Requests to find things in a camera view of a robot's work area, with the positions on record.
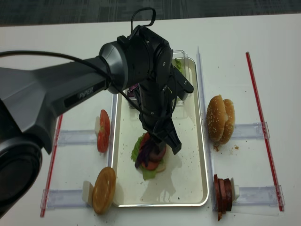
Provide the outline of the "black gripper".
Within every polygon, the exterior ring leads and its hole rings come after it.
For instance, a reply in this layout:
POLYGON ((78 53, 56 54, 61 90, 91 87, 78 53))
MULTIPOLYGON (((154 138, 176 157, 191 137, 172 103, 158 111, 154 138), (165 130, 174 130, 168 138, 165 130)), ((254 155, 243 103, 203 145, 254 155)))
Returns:
POLYGON ((159 153, 165 153, 168 145, 173 154, 177 154, 182 144, 172 121, 174 100, 178 94, 176 81, 172 80, 171 87, 164 85, 160 88, 155 81, 147 79, 139 84, 139 89, 143 110, 139 119, 143 129, 148 131, 148 144, 157 144, 159 153))

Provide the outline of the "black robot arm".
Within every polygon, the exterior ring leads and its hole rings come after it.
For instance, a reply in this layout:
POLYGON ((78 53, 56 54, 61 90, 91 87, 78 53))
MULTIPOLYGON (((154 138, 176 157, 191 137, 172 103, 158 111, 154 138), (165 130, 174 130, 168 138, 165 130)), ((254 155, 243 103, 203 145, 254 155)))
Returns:
POLYGON ((0 212, 5 214, 35 182, 41 150, 51 152, 56 119, 100 91, 123 94, 138 84, 137 107, 143 128, 156 144, 178 153, 182 144, 172 121, 178 97, 173 52, 168 41, 148 26, 102 46, 99 55, 82 60, 34 50, 13 50, 2 57, 40 55, 68 63, 37 70, 0 70, 0 212))

